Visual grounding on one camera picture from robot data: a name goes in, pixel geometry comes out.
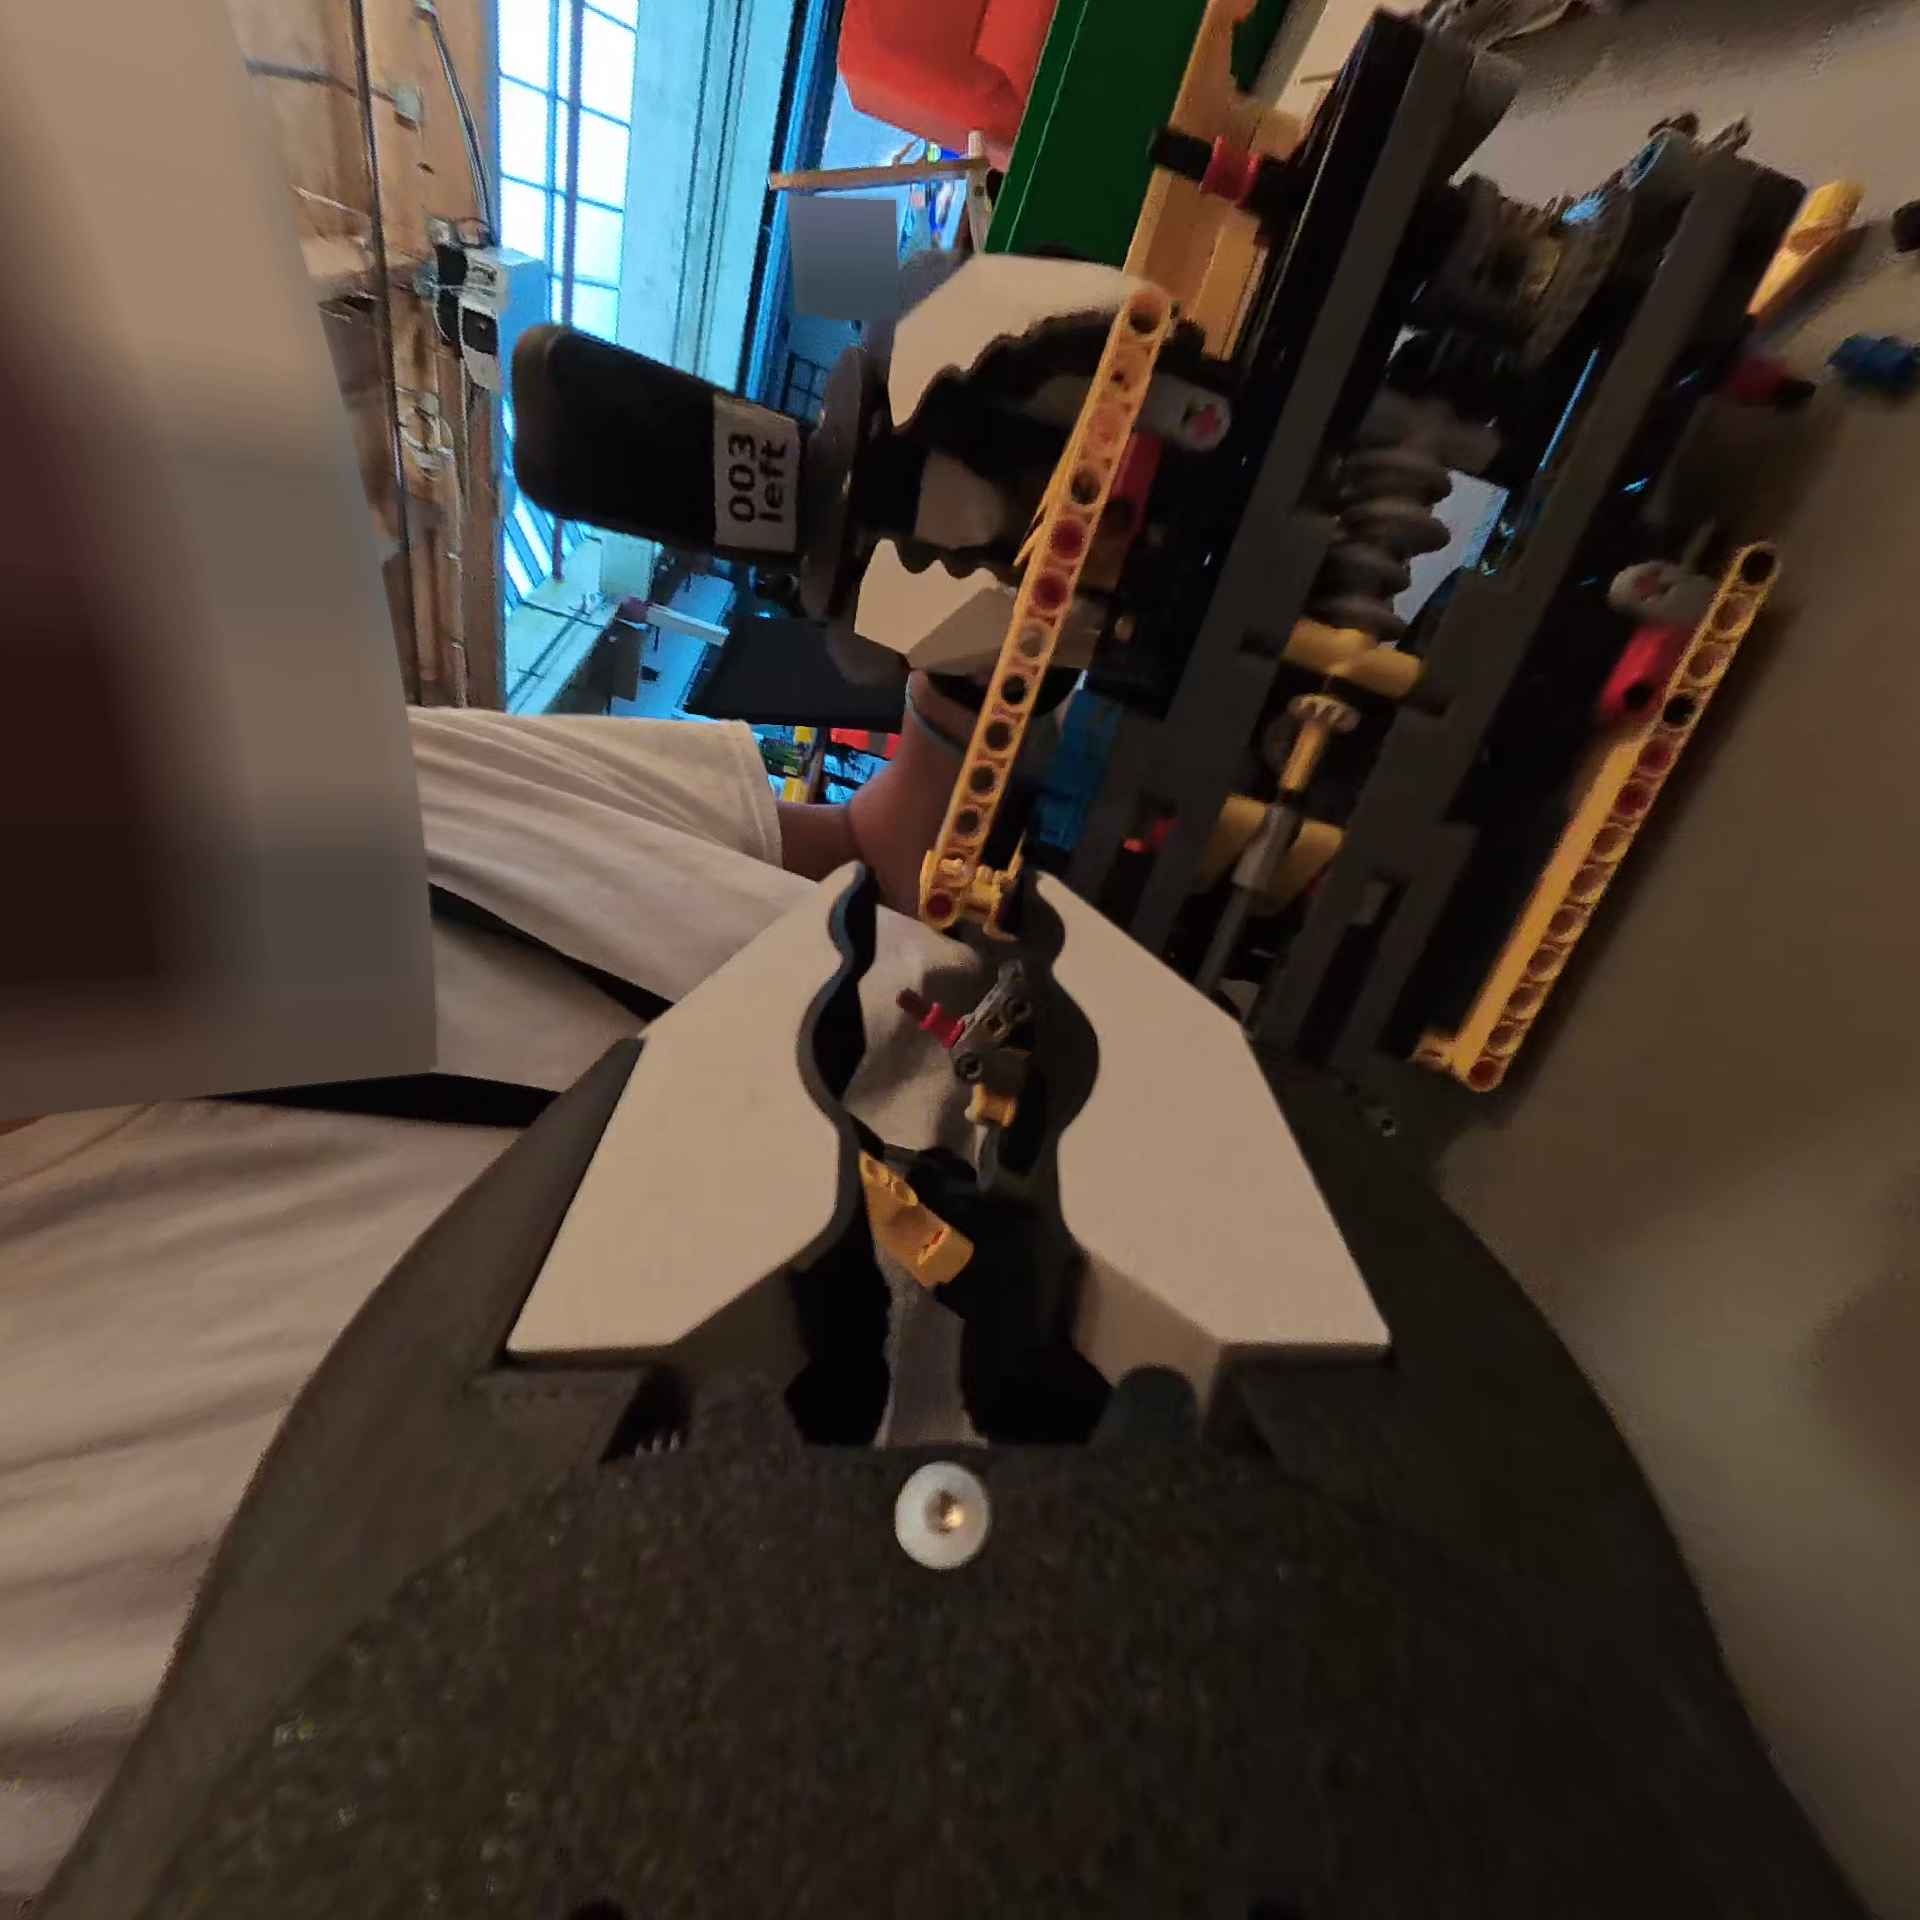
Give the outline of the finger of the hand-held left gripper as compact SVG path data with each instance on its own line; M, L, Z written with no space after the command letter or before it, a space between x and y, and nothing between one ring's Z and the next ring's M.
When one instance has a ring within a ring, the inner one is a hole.
M1143 291L1138 276L1070 257L970 255L896 327L884 379L898 436L1031 422L1070 430L1084 406L1127 426L1145 419L1148 339L1111 338Z
M937 446L872 446L848 498L851 632L924 671L989 664L1013 616L1039 467L989 477Z

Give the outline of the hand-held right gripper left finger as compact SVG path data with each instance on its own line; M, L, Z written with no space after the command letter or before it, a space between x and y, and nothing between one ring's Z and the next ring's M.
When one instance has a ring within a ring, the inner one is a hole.
M846 1109L877 885L842 866L656 1019L505 1354L757 1379L817 1443L870 1443L892 1292Z

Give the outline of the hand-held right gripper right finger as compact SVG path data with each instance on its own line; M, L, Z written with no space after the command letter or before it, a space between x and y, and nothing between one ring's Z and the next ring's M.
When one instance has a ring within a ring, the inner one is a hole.
M1088 1438L1123 1379L1200 1413L1244 1366L1373 1364L1391 1332L1240 1025L1051 875L1017 890L1024 1076L982 1121L992 1227L959 1385L993 1443Z

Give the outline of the yellow brick car model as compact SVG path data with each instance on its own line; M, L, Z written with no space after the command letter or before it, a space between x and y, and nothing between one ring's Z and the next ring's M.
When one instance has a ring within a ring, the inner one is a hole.
M1127 257L1224 353L1232 426L1138 426L1090 541L1115 714L1007 834L1254 1041L1391 1098L1497 1089L1778 575L1685 510L1720 406L1803 404L1764 353L1860 187L1669 114L1550 202L1471 170L1513 100L1501 8L1378 13L1286 154L1224 114L1212 8Z

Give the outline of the grey desk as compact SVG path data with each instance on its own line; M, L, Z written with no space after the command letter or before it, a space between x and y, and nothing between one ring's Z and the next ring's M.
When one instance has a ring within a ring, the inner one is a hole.
M1916 401L1699 444L1780 585L1441 1184L1655 1483L1789 1788L1916 1916Z

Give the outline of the green box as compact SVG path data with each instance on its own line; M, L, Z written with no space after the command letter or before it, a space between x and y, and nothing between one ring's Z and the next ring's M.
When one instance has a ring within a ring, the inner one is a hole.
M1148 149L1167 125L1216 136L1176 96L1201 2L1070 2L1056 8L1005 166L985 254L1121 267L1147 207Z

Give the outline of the red box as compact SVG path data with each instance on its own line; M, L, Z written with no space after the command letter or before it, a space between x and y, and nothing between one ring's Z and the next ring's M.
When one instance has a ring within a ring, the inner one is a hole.
M846 2L837 73L861 114L959 151L1017 141L1056 2Z

